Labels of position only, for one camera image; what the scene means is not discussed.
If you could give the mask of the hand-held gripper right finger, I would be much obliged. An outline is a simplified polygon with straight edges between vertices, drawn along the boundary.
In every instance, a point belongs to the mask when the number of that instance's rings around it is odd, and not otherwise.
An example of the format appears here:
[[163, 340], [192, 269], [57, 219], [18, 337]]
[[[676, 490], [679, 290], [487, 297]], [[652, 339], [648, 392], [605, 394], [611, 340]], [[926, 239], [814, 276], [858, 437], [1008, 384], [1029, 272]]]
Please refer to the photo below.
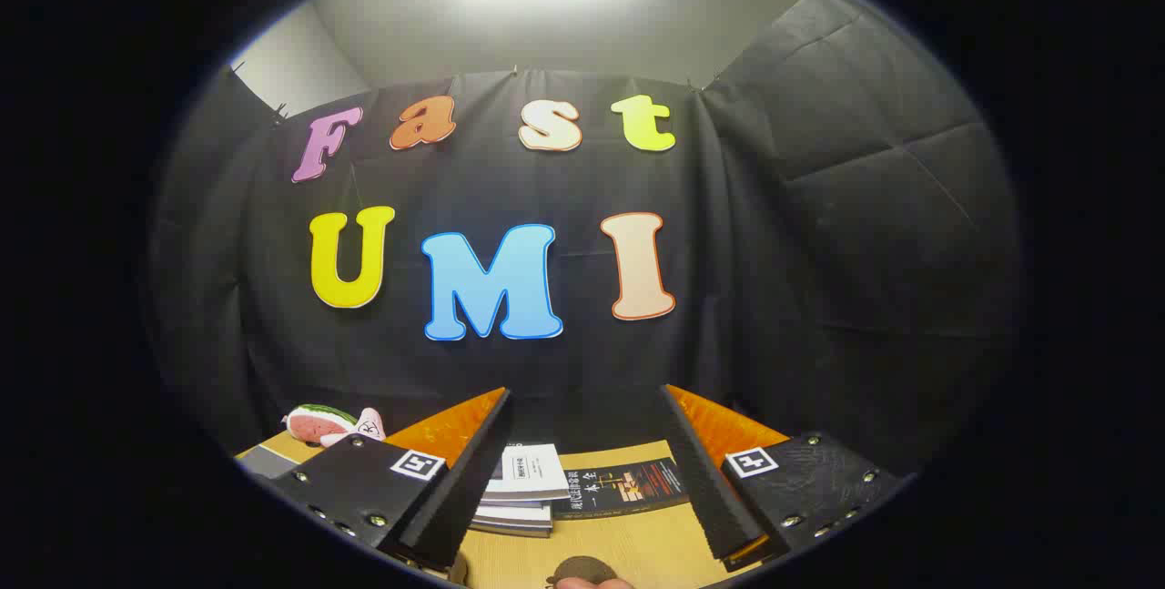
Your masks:
[[661, 386], [659, 403], [696, 519], [728, 572], [816, 548], [916, 480], [828, 432], [786, 435], [682, 386]]

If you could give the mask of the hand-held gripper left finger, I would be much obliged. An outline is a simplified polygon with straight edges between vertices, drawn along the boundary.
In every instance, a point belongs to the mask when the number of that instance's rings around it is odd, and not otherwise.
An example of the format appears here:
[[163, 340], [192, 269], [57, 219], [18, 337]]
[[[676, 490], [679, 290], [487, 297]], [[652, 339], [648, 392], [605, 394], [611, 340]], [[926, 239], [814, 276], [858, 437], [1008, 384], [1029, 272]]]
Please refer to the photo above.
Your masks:
[[480, 393], [384, 440], [351, 432], [267, 481], [350, 539], [446, 572], [511, 434], [511, 391]]

